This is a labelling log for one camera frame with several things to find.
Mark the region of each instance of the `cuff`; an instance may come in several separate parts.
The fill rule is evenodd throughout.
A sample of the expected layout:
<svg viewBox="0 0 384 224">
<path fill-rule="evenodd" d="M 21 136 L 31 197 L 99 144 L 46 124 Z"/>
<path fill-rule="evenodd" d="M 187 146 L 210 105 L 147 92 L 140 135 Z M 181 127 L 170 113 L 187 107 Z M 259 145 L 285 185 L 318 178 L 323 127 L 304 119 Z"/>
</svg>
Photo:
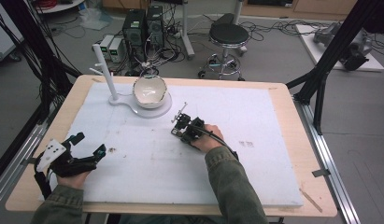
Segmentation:
<svg viewBox="0 0 384 224">
<path fill-rule="evenodd" d="M 223 161 L 237 161 L 227 147 L 215 147 L 206 154 L 208 171 Z"/>
<path fill-rule="evenodd" d="M 80 208 L 83 205 L 83 189 L 72 189 L 58 185 L 46 201 Z"/>
</svg>

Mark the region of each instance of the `electronic equipment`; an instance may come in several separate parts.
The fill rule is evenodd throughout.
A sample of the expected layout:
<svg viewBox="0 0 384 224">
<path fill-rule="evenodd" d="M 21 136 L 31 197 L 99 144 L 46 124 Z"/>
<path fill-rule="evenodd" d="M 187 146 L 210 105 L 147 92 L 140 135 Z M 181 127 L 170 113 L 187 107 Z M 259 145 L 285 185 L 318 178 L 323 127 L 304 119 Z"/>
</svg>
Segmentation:
<svg viewBox="0 0 384 224">
<path fill-rule="evenodd" d="M 122 32 L 129 59 L 129 71 L 127 74 L 129 76 L 136 76 L 134 69 L 140 63 L 146 61 L 145 47 L 148 36 L 146 10 L 130 9 L 122 26 Z"/>
<path fill-rule="evenodd" d="M 147 39 L 146 11 L 144 9 L 130 9 L 122 26 L 124 38 L 132 46 L 142 46 Z"/>
<path fill-rule="evenodd" d="M 109 47 L 110 58 L 113 63 L 120 63 L 125 57 L 125 48 L 122 44 L 122 38 L 113 38 L 112 44 Z"/>
<path fill-rule="evenodd" d="M 147 13 L 150 47 L 162 49 L 164 47 L 163 7 L 150 6 Z"/>
<path fill-rule="evenodd" d="M 114 35 L 106 35 L 105 38 L 102 40 L 101 44 L 99 44 L 99 46 L 101 47 L 102 54 L 104 54 L 104 58 L 106 60 L 110 60 L 109 47 L 114 37 Z"/>
</svg>

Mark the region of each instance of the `olive green jacket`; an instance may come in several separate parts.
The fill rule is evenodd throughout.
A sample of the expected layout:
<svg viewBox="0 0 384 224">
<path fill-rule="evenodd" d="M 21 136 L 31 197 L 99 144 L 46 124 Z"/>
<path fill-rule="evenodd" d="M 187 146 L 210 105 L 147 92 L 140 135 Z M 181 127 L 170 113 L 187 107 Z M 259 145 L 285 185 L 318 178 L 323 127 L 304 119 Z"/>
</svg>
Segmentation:
<svg viewBox="0 0 384 224">
<path fill-rule="evenodd" d="M 216 147 L 206 154 L 209 182 L 227 223 L 266 224 L 261 202 L 240 162 L 227 147 Z M 82 223 L 83 190 L 57 186 L 40 205 L 33 224 Z"/>
</svg>

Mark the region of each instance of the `black stool seat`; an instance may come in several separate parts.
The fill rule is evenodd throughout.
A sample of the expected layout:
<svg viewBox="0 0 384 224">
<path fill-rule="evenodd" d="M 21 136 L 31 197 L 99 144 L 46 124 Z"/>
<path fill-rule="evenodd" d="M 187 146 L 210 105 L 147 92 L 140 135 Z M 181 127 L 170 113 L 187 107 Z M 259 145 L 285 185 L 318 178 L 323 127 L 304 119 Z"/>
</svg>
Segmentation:
<svg viewBox="0 0 384 224">
<path fill-rule="evenodd" d="M 249 34 L 244 28 L 230 23 L 213 26 L 209 35 L 214 41 L 225 45 L 239 45 L 249 38 Z"/>
</svg>

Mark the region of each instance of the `white foam board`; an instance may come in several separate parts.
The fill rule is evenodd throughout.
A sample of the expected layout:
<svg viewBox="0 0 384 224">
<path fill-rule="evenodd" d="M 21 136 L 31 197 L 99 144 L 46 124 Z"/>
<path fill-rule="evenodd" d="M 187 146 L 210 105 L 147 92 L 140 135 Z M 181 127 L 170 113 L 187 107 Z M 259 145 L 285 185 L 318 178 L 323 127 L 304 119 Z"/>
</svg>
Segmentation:
<svg viewBox="0 0 384 224">
<path fill-rule="evenodd" d="M 132 85 L 115 84 L 130 94 Z M 218 124 L 235 150 L 263 205 L 300 206 L 301 193 L 281 136 L 269 92 L 258 89 L 169 86 L 173 105 L 157 119 L 142 119 L 127 106 L 108 103 L 106 83 L 94 83 L 69 135 L 84 132 L 74 157 L 108 149 L 85 183 L 86 202 L 217 204 L 205 154 L 170 132 L 183 107 L 192 119 Z"/>
</svg>

